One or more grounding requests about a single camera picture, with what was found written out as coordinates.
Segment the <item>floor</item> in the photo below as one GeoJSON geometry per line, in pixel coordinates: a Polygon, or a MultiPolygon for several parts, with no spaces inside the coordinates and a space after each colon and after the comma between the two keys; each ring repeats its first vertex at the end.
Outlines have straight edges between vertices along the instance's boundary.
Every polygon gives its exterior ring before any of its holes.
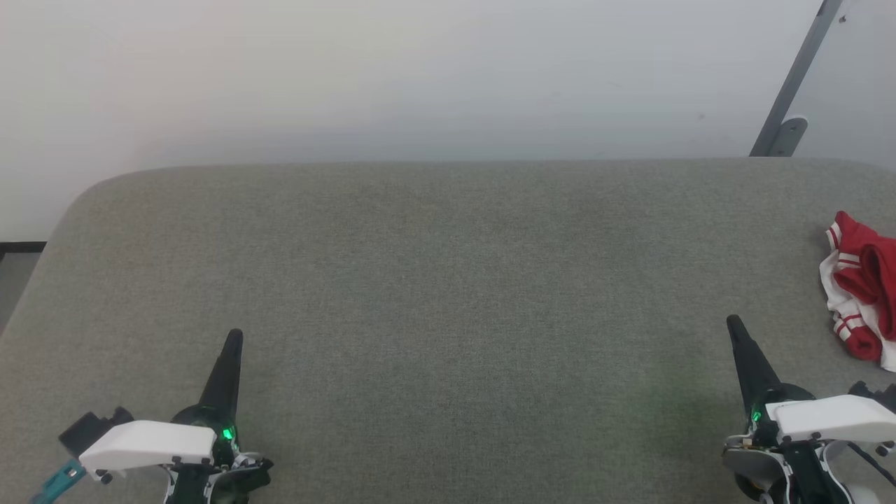
{"type": "Polygon", "coordinates": [[[38,258],[40,254],[6,254],[0,259],[0,334],[25,290],[38,258]]]}

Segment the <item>red and white cloth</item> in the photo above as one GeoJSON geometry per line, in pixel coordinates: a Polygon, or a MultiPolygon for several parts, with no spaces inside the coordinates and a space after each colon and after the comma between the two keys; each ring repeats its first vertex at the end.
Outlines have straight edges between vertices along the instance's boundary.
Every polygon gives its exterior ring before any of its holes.
{"type": "Polygon", "coordinates": [[[819,267],[834,332],[859,359],[896,372],[896,239],[837,212],[819,267]]]}

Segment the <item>gray fabric tabletop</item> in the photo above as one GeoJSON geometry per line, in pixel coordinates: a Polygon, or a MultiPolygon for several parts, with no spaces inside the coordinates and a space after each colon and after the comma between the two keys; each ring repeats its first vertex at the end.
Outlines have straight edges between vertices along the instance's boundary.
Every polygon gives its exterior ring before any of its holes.
{"type": "MultiPolygon", "coordinates": [[[[0,500],[37,491],[83,413],[193,404],[240,327],[242,447],[276,463],[257,504],[748,502],[719,457],[744,426],[725,317],[818,396],[896,381],[846,354],[818,278],[834,214],[896,236],[893,195],[890,171],[790,158],[113,178],[0,338],[0,500]]],[[[58,502],[158,503],[164,482],[58,502]]]]}

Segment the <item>red cloth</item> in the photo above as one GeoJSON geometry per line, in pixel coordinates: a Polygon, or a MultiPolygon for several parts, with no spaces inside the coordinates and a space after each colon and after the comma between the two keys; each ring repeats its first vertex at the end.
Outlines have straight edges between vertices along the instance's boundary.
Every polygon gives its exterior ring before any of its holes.
{"type": "Polygon", "coordinates": [[[879,361],[881,359],[881,340],[868,326],[856,327],[849,330],[849,337],[844,340],[846,349],[857,359],[862,361],[879,361]]]}
{"type": "Polygon", "coordinates": [[[837,212],[840,226],[840,262],[858,267],[842,269],[834,281],[858,300],[877,308],[881,336],[896,340],[896,239],[885,238],[837,212]]]}

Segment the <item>robotic arm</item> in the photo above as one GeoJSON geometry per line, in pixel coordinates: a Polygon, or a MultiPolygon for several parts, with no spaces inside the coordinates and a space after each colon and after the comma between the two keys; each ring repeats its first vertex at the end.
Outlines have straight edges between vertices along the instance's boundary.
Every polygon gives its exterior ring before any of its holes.
{"type": "Polygon", "coordinates": [[[728,317],[747,422],[730,436],[722,464],[740,490],[763,504],[879,504],[868,489],[841,483],[829,462],[843,448],[859,453],[884,477],[896,480],[856,442],[881,443],[885,456],[896,439],[896,385],[872,393],[856,383],[846,395],[824,399],[782,383],[740,317],[728,317]]]}
{"type": "Polygon", "coordinates": [[[85,474],[109,483],[112,471],[157,465],[168,473],[163,504],[244,504],[271,482],[273,462],[241,452],[236,426],[243,333],[230,331],[199,403],[171,422],[135,421],[118,407],[110,419],[87,413],[59,440],[75,459],[44,485],[32,504],[49,504],[85,474]]]}

